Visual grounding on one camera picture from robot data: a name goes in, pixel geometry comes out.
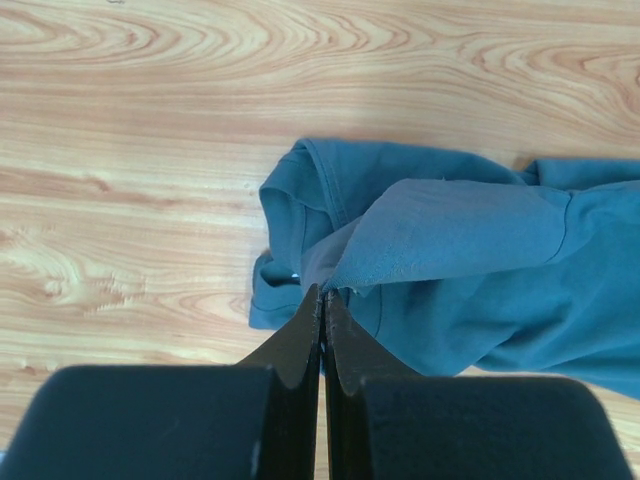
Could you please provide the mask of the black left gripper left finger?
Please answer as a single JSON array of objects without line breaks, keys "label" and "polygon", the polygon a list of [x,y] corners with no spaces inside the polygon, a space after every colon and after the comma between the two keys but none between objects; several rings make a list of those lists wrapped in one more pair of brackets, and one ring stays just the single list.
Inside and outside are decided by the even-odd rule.
[{"label": "black left gripper left finger", "polygon": [[320,294],[233,365],[82,365],[39,389],[5,479],[310,479]]}]

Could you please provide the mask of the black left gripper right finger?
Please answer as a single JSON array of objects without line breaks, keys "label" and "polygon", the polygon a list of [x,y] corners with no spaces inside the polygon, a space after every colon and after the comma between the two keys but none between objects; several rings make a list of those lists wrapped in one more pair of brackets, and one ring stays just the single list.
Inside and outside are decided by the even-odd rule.
[{"label": "black left gripper right finger", "polygon": [[324,301],[334,479],[628,479],[609,419],[581,383],[424,376]]}]

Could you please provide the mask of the blue-grey t-shirt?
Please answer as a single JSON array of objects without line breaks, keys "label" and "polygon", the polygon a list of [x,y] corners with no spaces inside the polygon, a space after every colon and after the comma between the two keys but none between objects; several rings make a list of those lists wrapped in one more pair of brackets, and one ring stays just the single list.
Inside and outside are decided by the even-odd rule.
[{"label": "blue-grey t-shirt", "polygon": [[259,190],[249,323],[338,291],[425,375],[561,374],[639,394],[639,164],[506,168],[462,151],[302,139]]}]

